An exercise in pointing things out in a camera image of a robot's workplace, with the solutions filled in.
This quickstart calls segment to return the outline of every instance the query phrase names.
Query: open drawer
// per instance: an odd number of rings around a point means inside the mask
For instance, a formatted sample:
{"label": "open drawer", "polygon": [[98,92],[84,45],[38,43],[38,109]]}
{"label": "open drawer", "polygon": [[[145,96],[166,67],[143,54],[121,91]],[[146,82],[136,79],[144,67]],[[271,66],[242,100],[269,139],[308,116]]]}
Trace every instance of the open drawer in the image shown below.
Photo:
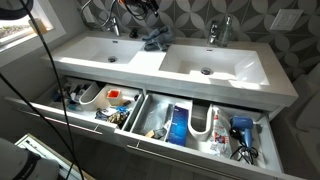
{"label": "open drawer", "polygon": [[[63,78],[61,82],[63,85],[67,82],[74,84],[96,84],[93,81],[69,77]],[[94,107],[90,107],[90,103],[87,103],[90,102],[90,98],[88,99],[88,97],[84,97],[82,99],[87,100],[85,100],[85,106],[80,106],[80,110],[71,110],[70,108],[67,108],[67,115],[70,123],[70,128],[72,132],[82,134],[90,138],[94,138],[104,142],[119,145],[117,138],[114,137],[114,131],[115,129],[130,130],[132,124],[134,123],[136,115],[139,112],[140,107],[143,103],[143,94],[142,91],[138,89],[127,88],[117,85],[109,85],[105,83],[100,84],[101,85],[99,87],[97,86],[98,94],[94,92],[93,94],[91,94],[91,97],[94,97],[92,103],[94,103],[93,101],[97,98],[106,98],[108,90],[110,89],[121,90],[123,102],[128,100],[131,102],[129,105],[127,105],[130,114],[127,116],[124,123],[122,123],[122,126],[118,126],[117,124],[110,123],[104,120],[95,119],[97,110]],[[56,84],[52,86],[49,90],[44,92],[39,98],[31,101],[31,104],[49,121],[51,121],[51,123],[54,126],[62,129],[67,129],[62,103],[53,101],[53,95],[55,94],[55,92],[57,92],[57,89],[58,85]],[[31,119],[44,122],[44,120],[41,119],[36,113],[34,113],[22,100],[12,97],[5,97],[5,99],[9,101],[16,110],[26,113],[28,115],[32,115],[33,117]]]}
{"label": "open drawer", "polygon": [[[189,120],[199,121],[199,123],[195,123],[197,125],[206,124],[201,121],[206,121],[207,115],[212,111],[210,108],[214,106],[214,104],[196,105],[190,100],[148,94],[130,132],[115,131],[126,150],[218,179],[299,179],[283,173],[268,118],[258,112],[216,106],[229,116],[247,116],[253,119],[253,146],[260,153],[255,160],[255,165],[205,152],[203,149],[205,149],[207,142],[198,142],[189,130],[185,146],[146,137],[145,133],[149,130],[146,127],[150,126],[148,121],[152,120],[149,115],[154,113],[153,109],[155,109],[152,107],[158,104],[162,104],[161,107],[169,107],[168,104],[177,103],[191,103],[189,109],[191,118]],[[164,114],[168,111],[165,108],[163,111],[165,112],[158,112],[159,116],[167,118]]]}

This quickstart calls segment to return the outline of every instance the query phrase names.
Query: towel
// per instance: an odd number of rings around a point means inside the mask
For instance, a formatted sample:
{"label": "towel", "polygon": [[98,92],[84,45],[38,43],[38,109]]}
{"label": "towel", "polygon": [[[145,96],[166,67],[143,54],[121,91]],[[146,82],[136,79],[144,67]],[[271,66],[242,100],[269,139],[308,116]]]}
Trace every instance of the towel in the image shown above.
{"label": "towel", "polygon": [[145,51],[161,50],[166,51],[170,44],[174,42],[174,31],[170,26],[164,26],[153,30],[150,34],[143,36],[142,40],[146,42]]}

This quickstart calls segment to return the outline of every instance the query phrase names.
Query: chrome faucet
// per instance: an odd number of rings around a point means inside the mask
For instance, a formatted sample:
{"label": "chrome faucet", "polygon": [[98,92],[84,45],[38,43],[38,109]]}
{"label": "chrome faucet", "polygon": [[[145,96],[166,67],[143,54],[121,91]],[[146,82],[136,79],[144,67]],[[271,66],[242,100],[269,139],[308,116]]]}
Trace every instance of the chrome faucet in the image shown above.
{"label": "chrome faucet", "polygon": [[108,28],[108,30],[113,29],[113,32],[115,33],[115,35],[117,37],[120,37],[121,36],[121,32],[120,32],[120,29],[119,29],[117,18],[116,17],[112,17],[110,21],[111,21],[112,25],[111,25],[110,28]]}
{"label": "chrome faucet", "polygon": [[212,21],[212,24],[209,29],[209,37],[208,37],[208,44],[215,44],[218,38],[218,24]]}

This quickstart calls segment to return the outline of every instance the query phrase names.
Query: blue hair dryer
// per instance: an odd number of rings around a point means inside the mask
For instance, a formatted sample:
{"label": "blue hair dryer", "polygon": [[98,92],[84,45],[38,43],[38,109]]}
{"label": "blue hair dryer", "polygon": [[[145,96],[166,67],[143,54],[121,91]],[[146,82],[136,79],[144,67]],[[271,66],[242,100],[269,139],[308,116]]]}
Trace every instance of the blue hair dryer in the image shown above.
{"label": "blue hair dryer", "polygon": [[230,124],[232,128],[239,129],[244,131],[244,142],[247,145],[247,148],[252,148],[252,133],[251,129],[253,127],[253,121],[248,117],[239,117],[234,116],[230,119]]}

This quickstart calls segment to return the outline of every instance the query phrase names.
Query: vanity cabinet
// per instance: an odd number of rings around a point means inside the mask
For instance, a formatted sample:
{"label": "vanity cabinet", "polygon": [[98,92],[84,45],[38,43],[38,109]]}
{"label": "vanity cabinet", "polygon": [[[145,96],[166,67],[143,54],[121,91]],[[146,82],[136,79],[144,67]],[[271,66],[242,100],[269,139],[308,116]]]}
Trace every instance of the vanity cabinet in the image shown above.
{"label": "vanity cabinet", "polygon": [[[91,80],[77,78],[64,78],[62,81],[92,83]],[[199,104],[188,97],[159,94],[154,91],[142,90],[143,88],[111,85],[108,82],[102,84],[103,86],[100,87],[102,91],[103,87],[120,89],[123,93],[123,98],[132,102],[129,105],[131,113],[126,122],[120,128],[116,124],[95,119],[95,110],[74,111],[67,109],[72,132],[115,144],[131,153],[183,167],[217,179],[299,179],[283,174],[268,116],[262,112],[250,111],[240,107],[234,108],[227,104],[215,104],[215,102]],[[39,98],[34,99],[32,105],[47,117],[54,126],[60,129],[67,129],[61,104],[57,104],[52,100],[52,95],[57,89],[57,85],[53,85]],[[5,99],[16,110],[25,113],[31,119],[44,122],[22,100],[12,97],[6,97]],[[165,117],[164,111],[167,108],[161,111],[161,107],[157,107],[157,103],[162,103],[162,107],[168,107],[170,104],[186,107],[189,110],[189,120],[194,118],[199,122],[207,118],[207,111],[212,106],[218,107],[231,116],[242,115],[253,118],[253,146],[259,151],[259,156],[255,161],[256,166],[203,152],[201,148],[205,142],[197,142],[189,131],[187,132],[185,147],[146,137],[145,133],[149,129],[143,128],[153,126],[155,123],[154,117],[148,117],[150,111],[157,110],[154,113],[160,113],[162,114],[161,117]]]}

